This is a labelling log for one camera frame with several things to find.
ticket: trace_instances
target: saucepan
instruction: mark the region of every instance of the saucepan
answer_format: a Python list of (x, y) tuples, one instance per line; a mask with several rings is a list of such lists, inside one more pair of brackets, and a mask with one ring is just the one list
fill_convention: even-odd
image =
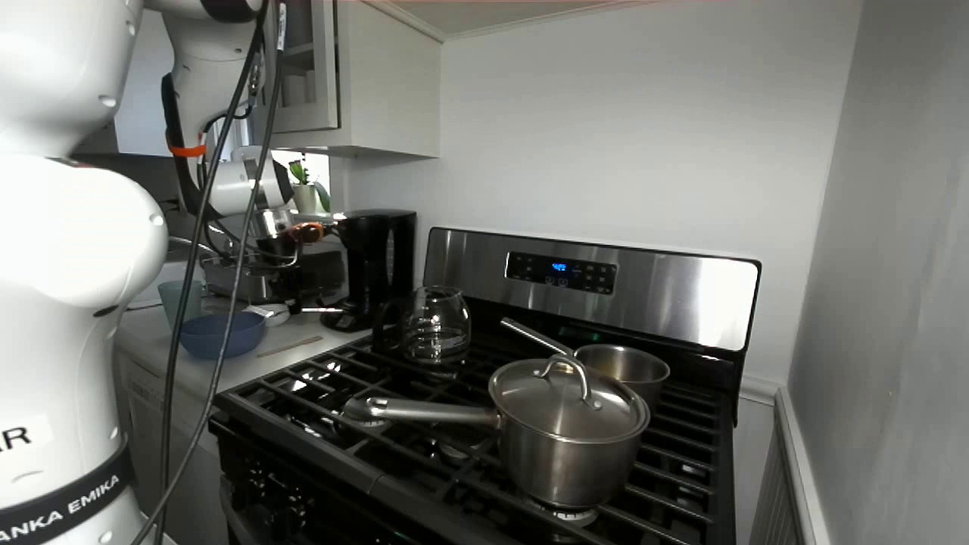
[(644, 399), (572, 358), (511, 361), (488, 379), (483, 405), (366, 396), (348, 399), (360, 419), (483, 422), (499, 433), (511, 480), (553, 509), (597, 509), (626, 480), (638, 437), (651, 419)]
[(670, 379), (670, 363), (648, 353), (648, 352), (634, 352), (626, 345), (580, 345), (577, 352), (572, 352), (568, 345), (562, 345), (550, 337), (543, 337), (537, 329), (522, 328), (511, 317), (503, 317), (499, 324), (557, 352), (557, 353), (580, 361), (583, 368), (589, 368), (597, 376), (609, 376), (609, 379), (632, 387), (648, 405), (653, 405), (660, 399), (663, 383)]

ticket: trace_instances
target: black cable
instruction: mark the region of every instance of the black cable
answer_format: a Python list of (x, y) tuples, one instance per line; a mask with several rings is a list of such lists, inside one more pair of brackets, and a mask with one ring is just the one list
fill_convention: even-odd
[[(253, 66), (253, 58), (256, 58), (256, 47), (262, 44), (262, 21), (266, 21), (266, 11), (268, 7), (274, 7), (271, 0), (262, 3), (262, 8), (256, 11), (256, 21), (253, 21), (253, 34), (251, 34), (251, 41), (249, 41), (249, 53), (246, 53), (246, 62), (239, 69), (239, 80), (234, 87), (234, 95), (231, 95), (231, 107), (239, 105), (239, 95), (241, 95), (241, 87), (251, 76), (251, 66)], [(249, 205), (246, 205), (246, 225), (241, 225), (241, 244), (239, 244), (239, 261), (235, 261), (235, 271), (234, 271), (234, 287), (231, 287), (231, 309), (227, 315), (235, 311), (235, 300), (239, 300), (239, 277), (241, 277), (241, 252), (246, 252), (246, 242), (249, 242), (249, 229), (251, 229), (251, 214), (253, 214), (253, 194), (259, 190), (259, 175), (262, 175), (262, 166), (266, 166), (266, 156), (268, 156), (268, 132), (271, 132), (271, 119), (274, 119), (274, 90), (279, 80), (268, 79), (268, 122), (266, 122), (266, 141), (262, 141), (262, 152), (259, 152), (259, 163), (256, 163), (256, 175), (253, 175), (253, 186), (251, 186), (251, 196), (249, 196)], [(196, 269), (196, 261), (199, 261), (199, 238), (201, 238), (201, 229), (206, 229), (206, 207), (207, 207), (207, 200), (210, 200), (210, 190), (214, 190), (214, 173), (219, 173), (219, 156), (221, 156), (221, 147), (231, 137), (231, 123), (221, 126), (219, 132), (219, 141), (214, 141), (214, 152), (207, 156), (207, 175), (201, 177), (201, 196), (199, 196), (199, 207), (196, 207), (196, 225), (192, 225), (192, 232), (191, 232), (191, 252), (188, 252), (188, 264), (184, 264), (184, 275), (182, 275), (182, 284), (188, 287), (192, 281), (192, 269)], [(166, 358), (166, 376), (164, 376), (164, 422), (159, 422), (159, 480), (166, 480), (155, 511), (149, 514), (149, 519), (141, 523), (141, 530), (134, 534), (134, 545), (138, 545), (155, 519), (157, 523), (157, 542), (164, 539), (164, 514), (166, 514), (166, 503), (174, 491), (174, 483), (182, 480), (184, 468), (188, 468), (188, 461), (192, 457), (201, 433), (206, 433), (206, 419), (207, 419), (207, 410), (210, 410), (210, 399), (219, 393), (219, 379), (221, 379), (221, 368), (225, 368), (225, 347), (227, 347), (227, 338), (231, 338), (231, 329), (234, 329), (234, 317), (227, 317), (225, 324), (225, 334), (221, 334), (221, 347), (219, 347), (219, 358), (214, 358), (214, 368), (210, 368), (210, 379), (207, 379), (207, 393), (206, 393), (206, 403), (201, 403), (201, 410), (199, 410), (199, 419), (192, 425), (192, 437), (174, 465), (174, 474), (169, 474), (169, 425), (173, 425), (173, 393), (174, 393), (174, 361), (178, 361), (178, 345), (182, 345), (182, 319), (184, 319), (184, 309), (188, 309), (188, 293), (191, 289), (182, 289), (178, 295), (178, 305), (174, 305), (174, 324), (173, 324), (173, 338), (169, 338), (169, 358)]]

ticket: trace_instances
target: oven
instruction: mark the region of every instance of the oven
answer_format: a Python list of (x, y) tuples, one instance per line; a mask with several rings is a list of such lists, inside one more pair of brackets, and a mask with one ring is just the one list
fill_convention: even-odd
[[(221, 444), (234, 542), (634, 542), (728, 545), (731, 422), (760, 264), (743, 257), (429, 229), (422, 284), (463, 289), (472, 343), (422, 365), (371, 338), (225, 389)], [(672, 365), (626, 483), (561, 511), (508, 477), (499, 433), (360, 419), (358, 396), (491, 405), (488, 379), (548, 347), (611, 343)]]

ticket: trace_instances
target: stove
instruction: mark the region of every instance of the stove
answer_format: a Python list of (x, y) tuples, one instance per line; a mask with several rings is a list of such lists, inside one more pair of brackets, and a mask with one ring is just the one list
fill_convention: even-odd
[[(371, 338), (214, 399), (231, 532), (246, 542), (632, 542), (728, 545), (731, 422), (760, 264), (597, 242), (429, 229), (422, 284), (459, 287), (469, 358), (416, 365)], [(488, 376), (543, 345), (611, 343), (672, 365), (626, 483), (589, 511), (522, 495), (494, 428), (375, 422), (353, 396), (491, 405)]]

